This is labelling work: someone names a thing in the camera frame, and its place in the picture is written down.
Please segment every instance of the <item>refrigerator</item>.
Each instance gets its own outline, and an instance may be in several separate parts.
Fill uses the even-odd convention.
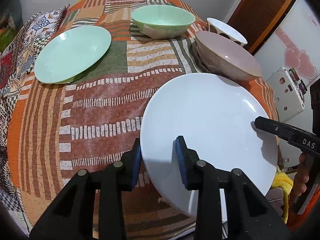
[[[305,83],[304,110],[286,123],[312,132],[309,87],[320,77],[320,23],[305,0],[296,0],[284,20],[254,55],[268,79],[281,67],[294,68]],[[301,151],[280,140],[285,168],[299,164]]]

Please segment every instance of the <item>patterned tablecloth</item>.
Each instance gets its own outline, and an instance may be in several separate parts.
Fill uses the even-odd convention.
[[[196,21],[181,38],[152,40],[130,18],[150,4],[184,8]],[[82,25],[106,28],[112,36],[109,50],[68,85],[42,84],[31,72],[9,125],[12,182],[32,225],[75,172],[101,170],[132,148],[144,109],[160,86],[185,73],[207,72],[194,40],[207,25],[180,0],[82,0],[55,36]],[[273,91],[262,79],[240,84],[277,119]],[[161,199],[143,165],[136,189],[123,192],[122,200],[129,239],[170,239],[195,227],[192,218]],[[97,223],[95,211],[94,236]]]

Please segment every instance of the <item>mint green bowl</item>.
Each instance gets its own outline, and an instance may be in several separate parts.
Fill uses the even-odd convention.
[[[141,33],[153,39],[176,38],[196,20],[192,13],[170,5],[140,7],[131,13],[131,18]]]

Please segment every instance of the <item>white plate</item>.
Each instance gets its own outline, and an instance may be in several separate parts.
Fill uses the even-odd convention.
[[[50,41],[35,62],[35,76],[47,84],[69,80],[96,63],[109,49],[111,35],[99,26],[80,26]]]
[[[185,189],[172,154],[179,135],[217,169],[243,170],[265,195],[275,176],[278,150],[274,135],[255,130],[258,116],[268,117],[247,90],[224,77],[193,73],[164,84],[150,99],[140,131],[142,157],[162,197],[196,217],[198,191]],[[220,195],[222,220],[227,221],[222,190]]]

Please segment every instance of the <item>white bowl with brown dots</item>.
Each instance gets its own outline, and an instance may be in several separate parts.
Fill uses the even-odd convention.
[[[228,24],[214,18],[207,18],[209,32],[223,36],[234,43],[243,47],[248,42],[240,32],[229,26]]]

